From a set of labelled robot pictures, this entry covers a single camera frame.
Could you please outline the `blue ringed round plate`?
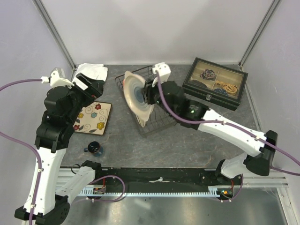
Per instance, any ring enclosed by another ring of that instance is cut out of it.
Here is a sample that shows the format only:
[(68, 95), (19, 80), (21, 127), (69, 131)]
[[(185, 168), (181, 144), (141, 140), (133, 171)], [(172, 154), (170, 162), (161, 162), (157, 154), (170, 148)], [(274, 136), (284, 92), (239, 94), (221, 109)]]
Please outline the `blue ringed round plate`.
[(145, 127), (153, 112), (154, 105), (149, 105), (143, 94), (146, 80), (130, 71), (125, 72), (123, 93), (129, 109), (135, 114), (141, 127)]

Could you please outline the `square floral plate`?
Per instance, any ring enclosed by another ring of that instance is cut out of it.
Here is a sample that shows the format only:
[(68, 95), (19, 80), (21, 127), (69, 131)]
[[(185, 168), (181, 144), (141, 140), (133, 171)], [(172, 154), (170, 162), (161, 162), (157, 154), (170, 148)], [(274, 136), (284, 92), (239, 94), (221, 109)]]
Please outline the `square floral plate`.
[(111, 110), (111, 103), (95, 101), (79, 112), (73, 129), (78, 133), (104, 135)]

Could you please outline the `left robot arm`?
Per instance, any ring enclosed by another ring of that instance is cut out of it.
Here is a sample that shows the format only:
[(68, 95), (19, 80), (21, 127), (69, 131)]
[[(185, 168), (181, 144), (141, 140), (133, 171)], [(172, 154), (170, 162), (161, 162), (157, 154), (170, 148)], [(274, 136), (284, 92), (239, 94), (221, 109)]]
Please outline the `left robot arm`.
[(77, 117), (84, 107), (102, 96), (105, 81), (82, 73), (69, 81), (57, 71), (39, 81), (49, 83), (51, 89), (44, 100), (46, 110), (32, 149), (36, 165), (30, 192), (25, 204), (15, 210), (14, 217), (30, 224), (60, 225), (82, 189), (90, 182), (99, 184), (103, 179), (98, 165), (88, 161), (63, 188), (56, 189), (60, 165), (75, 131)]

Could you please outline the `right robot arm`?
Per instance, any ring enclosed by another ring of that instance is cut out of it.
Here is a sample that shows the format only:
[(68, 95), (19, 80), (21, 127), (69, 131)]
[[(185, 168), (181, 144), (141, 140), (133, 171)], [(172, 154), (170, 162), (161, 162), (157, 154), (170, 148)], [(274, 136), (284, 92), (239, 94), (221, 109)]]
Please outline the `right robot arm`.
[(152, 83), (148, 79), (142, 85), (141, 93), (147, 104), (157, 104), (183, 127), (215, 135), (244, 151), (220, 161), (214, 176), (217, 183), (226, 184), (247, 172), (269, 175), (278, 139), (276, 132), (263, 133), (228, 120), (199, 101), (188, 99), (183, 88), (174, 81), (161, 85)]

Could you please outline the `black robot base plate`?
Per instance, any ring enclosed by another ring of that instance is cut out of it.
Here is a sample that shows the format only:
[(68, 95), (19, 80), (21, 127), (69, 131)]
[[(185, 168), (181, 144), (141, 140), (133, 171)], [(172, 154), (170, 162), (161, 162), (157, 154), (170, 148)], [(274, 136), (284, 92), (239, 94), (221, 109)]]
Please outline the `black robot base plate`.
[(200, 168), (102, 168), (95, 178), (107, 175), (118, 176), (125, 184), (117, 178), (106, 178), (104, 184), (109, 192), (207, 191), (212, 186), (241, 184), (240, 174), (230, 179), (215, 170)]

